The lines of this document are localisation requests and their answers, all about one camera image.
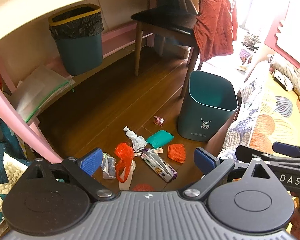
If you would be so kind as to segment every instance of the trash can with black liner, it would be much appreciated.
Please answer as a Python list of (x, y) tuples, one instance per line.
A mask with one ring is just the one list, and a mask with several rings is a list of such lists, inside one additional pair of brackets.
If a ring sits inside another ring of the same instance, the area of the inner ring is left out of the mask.
[(102, 63), (101, 8), (94, 4), (78, 5), (49, 17), (54, 38), (65, 69), (80, 75)]
[(237, 97), (229, 80), (193, 71), (178, 119), (178, 133), (190, 140), (207, 142), (237, 107)]

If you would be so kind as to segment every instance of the blue gripper pad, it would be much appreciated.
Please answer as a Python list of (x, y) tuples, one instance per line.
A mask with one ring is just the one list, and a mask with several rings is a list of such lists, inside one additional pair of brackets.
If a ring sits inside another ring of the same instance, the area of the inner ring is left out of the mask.
[(91, 152), (87, 153), (85, 156), (77, 160), (78, 166), (84, 170), (90, 176), (95, 173), (97, 168), (100, 167), (102, 163), (103, 152), (100, 148), (95, 148)]
[(272, 145), (272, 150), (276, 153), (287, 155), (293, 158), (300, 158), (300, 148), (298, 146), (274, 142)]
[(200, 171), (203, 172), (204, 175), (207, 175), (220, 164), (220, 160), (218, 158), (201, 147), (194, 150), (193, 160), (194, 164), (200, 169)]

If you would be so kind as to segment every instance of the black garbage bag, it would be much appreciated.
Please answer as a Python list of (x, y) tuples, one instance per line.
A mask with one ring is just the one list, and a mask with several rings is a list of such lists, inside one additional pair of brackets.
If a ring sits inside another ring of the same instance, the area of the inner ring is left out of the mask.
[(49, 22), (51, 35), (55, 40), (95, 36), (103, 31), (101, 8), (94, 4), (61, 11), (51, 17)]

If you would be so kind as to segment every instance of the metal screw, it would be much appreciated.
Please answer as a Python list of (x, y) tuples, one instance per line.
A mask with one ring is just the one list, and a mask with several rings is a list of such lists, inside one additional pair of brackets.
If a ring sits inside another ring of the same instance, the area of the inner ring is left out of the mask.
[(183, 193), (188, 197), (197, 197), (200, 195), (200, 191), (195, 188), (188, 188)]
[(98, 197), (111, 197), (112, 196), (112, 191), (111, 190), (109, 190), (109, 189), (99, 189), (98, 191), (97, 191), (97, 196)]

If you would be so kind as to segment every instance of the deer logo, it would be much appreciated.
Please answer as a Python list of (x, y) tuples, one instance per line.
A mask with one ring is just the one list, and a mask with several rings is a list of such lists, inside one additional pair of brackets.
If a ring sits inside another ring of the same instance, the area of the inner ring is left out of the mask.
[(209, 125), (207, 125), (207, 123), (209, 123), (209, 122), (211, 122), (211, 121), (209, 121), (209, 122), (205, 122), (204, 120), (202, 120), (202, 118), (201, 118), (201, 121), (203, 122), (203, 124), (201, 125), (201, 128), (203, 128), (203, 129), (209, 129)]

